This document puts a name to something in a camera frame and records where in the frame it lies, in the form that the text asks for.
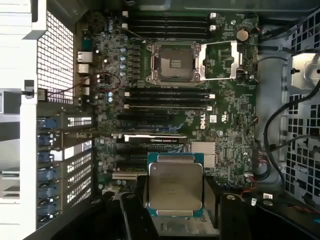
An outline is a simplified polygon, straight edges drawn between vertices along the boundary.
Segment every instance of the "green circuit board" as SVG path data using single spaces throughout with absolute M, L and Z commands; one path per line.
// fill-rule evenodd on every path
M 88 16 L 100 52 L 94 56 L 100 189 L 123 189 L 133 174 L 145 174 L 148 152 L 202 151 L 205 174 L 219 184 L 249 184 L 252 151 L 243 129 L 255 117 L 259 21 L 209 14 L 129 12 L 135 34 L 122 29 L 121 18 Z M 164 22 L 173 30 L 164 31 Z

